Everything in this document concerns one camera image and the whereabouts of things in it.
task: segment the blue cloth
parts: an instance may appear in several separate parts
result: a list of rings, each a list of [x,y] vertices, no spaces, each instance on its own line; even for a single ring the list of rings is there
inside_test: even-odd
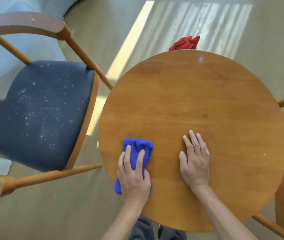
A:
[[[142,175],[144,178],[144,169],[146,168],[146,165],[149,161],[149,158],[152,154],[153,150],[153,143],[144,139],[130,139],[130,138],[125,138],[123,140],[123,152],[125,152],[126,147],[130,145],[131,146],[131,167],[132,170],[135,170],[136,168],[136,161],[137,161],[137,156],[139,155],[140,150],[145,151],[145,155],[143,158],[143,167],[142,167]],[[121,190],[121,184],[119,178],[116,178],[115,182],[115,187],[114,190],[117,194],[122,195],[122,190]]]

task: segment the wooden tabletop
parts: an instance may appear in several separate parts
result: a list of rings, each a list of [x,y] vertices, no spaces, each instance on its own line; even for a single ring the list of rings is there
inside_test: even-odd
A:
[[[131,68],[115,85],[100,121],[100,150],[113,183],[124,138],[154,143],[147,170],[153,189],[143,214],[165,226],[214,228],[184,183],[182,136],[200,133],[211,154],[210,186],[241,220],[274,196],[284,174],[284,117],[250,71],[226,57],[182,50]]]

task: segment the person's left hand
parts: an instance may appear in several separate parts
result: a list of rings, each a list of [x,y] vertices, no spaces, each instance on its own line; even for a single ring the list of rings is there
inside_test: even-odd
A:
[[[131,168],[131,146],[126,147],[126,151],[122,152],[119,157],[119,177],[122,189],[122,198],[125,206],[134,207],[136,210],[142,211],[144,205],[148,201],[151,180],[149,172],[144,169],[144,179],[142,176],[142,165],[144,150],[141,150],[137,161],[136,169]]]

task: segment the forearm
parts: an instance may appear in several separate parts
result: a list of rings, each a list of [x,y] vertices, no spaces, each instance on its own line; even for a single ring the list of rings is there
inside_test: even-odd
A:
[[[124,205],[117,218],[101,240],[126,239],[140,214],[141,210],[137,209],[136,207]]]
[[[220,240],[257,240],[209,186],[198,186],[192,191],[206,209]]]

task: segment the person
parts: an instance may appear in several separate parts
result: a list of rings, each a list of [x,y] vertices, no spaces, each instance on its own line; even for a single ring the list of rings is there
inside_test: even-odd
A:
[[[189,135],[191,141],[187,136],[183,136],[187,155],[183,151],[180,152],[180,171],[185,183],[206,209],[219,239],[257,240],[208,185],[210,153],[207,145],[200,134],[194,134],[191,130]],[[138,155],[136,170],[131,168],[130,153],[131,147],[128,146],[120,155],[117,172],[124,205],[102,240],[124,240],[129,234],[129,240],[154,240],[150,221],[140,217],[151,189],[150,175],[146,169],[144,179],[142,177],[144,150]],[[185,232],[165,226],[159,227],[158,235],[160,240],[186,240]]]

